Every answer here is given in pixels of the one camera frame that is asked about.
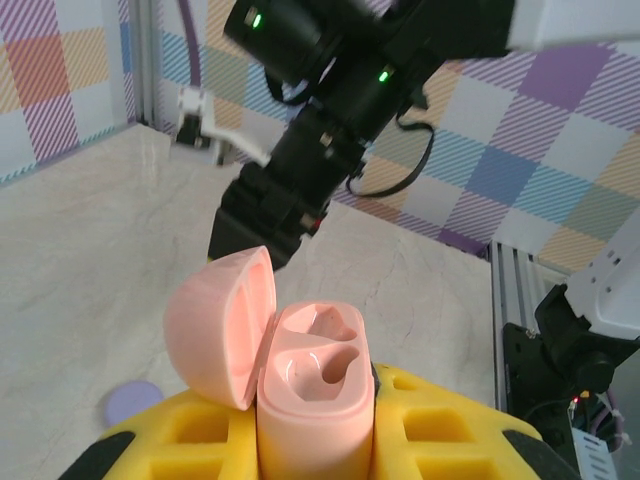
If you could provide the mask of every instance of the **pink earbud case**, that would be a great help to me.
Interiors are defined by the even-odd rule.
[[[374,381],[360,312],[306,302],[276,315],[265,247],[189,277],[165,315],[169,356],[201,396],[246,410],[257,394],[262,477],[367,478]]]

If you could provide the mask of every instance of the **open case lid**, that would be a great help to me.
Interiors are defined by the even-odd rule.
[[[276,288],[266,247],[209,263],[169,300],[164,319],[169,358],[203,397],[246,410],[257,388],[256,362],[276,312]]]

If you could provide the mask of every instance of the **checkered pattern wall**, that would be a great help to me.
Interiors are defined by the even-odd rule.
[[[127,0],[0,0],[0,183],[135,120]]]
[[[223,125],[250,131],[267,146],[291,112],[274,103],[261,68],[222,28],[232,0],[192,0],[204,85]],[[375,9],[384,1],[370,2]],[[160,0],[159,111],[177,118],[188,83],[183,29],[174,0]],[[451,62],[425,85],[438,127],[432,158],[409,189],[380,201],[346,192],[338,201],[479,253],[491,239],[576,270],[640,204],[640,46],[599,44]],[[391,124],[371,150],[360,187],[404,177],[426,145],[420,132]]]

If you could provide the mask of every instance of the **marble table surface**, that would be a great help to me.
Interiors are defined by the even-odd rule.
[[[136,126],[0,188],[0,478],[57,478],[103,431],[119,384],[185,388],[163,310],[204,265],[239,166],[168,152],[166,136]],[[333,204],[276,280],[280,308],[347,301],[374,361],[493,404],[486,262]]]

